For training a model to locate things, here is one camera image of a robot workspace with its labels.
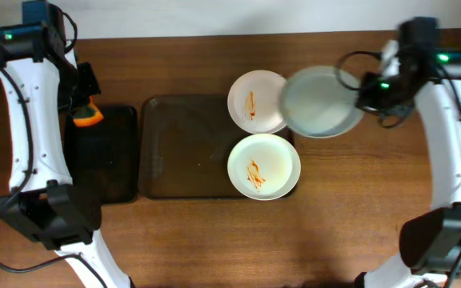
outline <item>orange food residue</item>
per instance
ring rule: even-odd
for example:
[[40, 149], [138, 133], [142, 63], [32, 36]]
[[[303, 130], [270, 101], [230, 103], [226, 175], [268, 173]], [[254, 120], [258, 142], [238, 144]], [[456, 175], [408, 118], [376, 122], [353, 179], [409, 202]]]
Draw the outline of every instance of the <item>orange food residue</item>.
[[254, 92], [250, 91], [250, 96], [248, 96], [247, 100], [245, 101], [245, 113], [247, 117], [250, 117], [250, 120], [254, 120], [255, 116], [255, 99], [254, 99]]
[[247, 174], [247, 180], [250, 181], [252, 185], [255, 187], [255, 189], [257, 189], [259, 192], [259, 188], [261, 188], [266, 179], [262, 178], [259, 174], [259, 166], [255, 164], [254, 160], [252, 160], [252, 163], [248, 165]]

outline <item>white bowl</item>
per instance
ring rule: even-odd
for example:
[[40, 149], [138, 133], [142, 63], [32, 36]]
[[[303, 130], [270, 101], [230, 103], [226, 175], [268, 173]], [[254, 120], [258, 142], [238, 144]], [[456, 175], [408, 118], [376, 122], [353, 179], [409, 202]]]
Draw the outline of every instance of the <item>white bowl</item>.
[[244, 138], [230, 152], [227, 162], [234, 187], [256, 200], [273, 200], [289, 193], [298, 182], [301, 169], [295, 148], [272, 134]]
[[234, 82], [227, 107], [232, 120], [251, 134], [275, 133], [286, 126], [279, 101], [286, 79], [275, 72], [251, 71]]
[[[359, 80], [341, 71], [343, 81], [358, 86]], [[362, 119], [355, 107], [358, 94], [337, 82], [334, 67], [315, 66], [287, 80], [280, 110], [287, 126], [309, 138], [330, 138], [346, 133]]]

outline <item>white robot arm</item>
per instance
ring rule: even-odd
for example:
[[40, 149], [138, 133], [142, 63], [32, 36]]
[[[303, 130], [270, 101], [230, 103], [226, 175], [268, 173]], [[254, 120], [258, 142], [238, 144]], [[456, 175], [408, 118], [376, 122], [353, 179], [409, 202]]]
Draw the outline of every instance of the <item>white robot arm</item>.
[[[0, 28], [0, 79], [13, 147], [13, 193], [0, 199], [0, 218], [55, 250], [86, 287], [134, 287], [102, 240], [100, 204], [88, 191], [74, 189], [63, 157], [59, 99], [63, 96], [71, 106], [73, 98], [82, 103], [90, 93], [79, 89], [85, 79], [78, 76], [74, 49], [63, 49], [63, 12], [45, 1], [25, 2], [22, 9], [22, 25]], [[1, 263], [0, 268], [26, 271]]]
[[[406, 22], [399, 33], [403, 43], [386, 45], [382, 73], [363, 82], [358, 107], [393, 115], [397, 106], [415, 104], [430, 152], [431, 212], [405, 224], [400, 254], [359, 275], [355, 286], [415, 288], [447, 281], [450, 287], [461, 276], [461, 52], [436, 49], [433, 18]], [[375, 81], [378, 89], [369, 85]]]

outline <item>dirty plate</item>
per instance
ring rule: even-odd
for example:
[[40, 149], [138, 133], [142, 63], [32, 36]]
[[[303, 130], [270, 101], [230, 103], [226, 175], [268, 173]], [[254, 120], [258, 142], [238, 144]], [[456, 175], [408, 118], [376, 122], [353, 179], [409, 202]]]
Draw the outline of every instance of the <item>dirty plate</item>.
[[230, 152], [227, 172], [235, 188], [256, 200], [287, 194], [300, 177], [300, 157], [285, 139], [271, 134], [244, 138]]
[[252, 134], [275, 133], [286, 126], [279, 100], [286, 79], [275, 72], [251, 71], [236, 80], [227, 107], [232, 120]]

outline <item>black tray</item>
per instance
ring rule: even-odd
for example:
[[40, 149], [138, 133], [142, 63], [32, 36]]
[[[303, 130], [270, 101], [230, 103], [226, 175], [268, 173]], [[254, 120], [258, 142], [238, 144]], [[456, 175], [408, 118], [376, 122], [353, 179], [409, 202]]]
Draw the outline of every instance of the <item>black tray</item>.
[[[140, 194], [150, 199], [248, 199], [232, 185], [226, 165], [234, 146], [250, 134], [232, 121], [225, 95], [157, 96], [144, 104], [142, 116]], [[276, 134], [294, 145], [290, 130]]]
[[101, 107], [104, 119], [77, 127], [68, 117], [64, 155], [73, 183], [102, 204], [132, 202], [138, 187], [138, 118], [131, 106]]

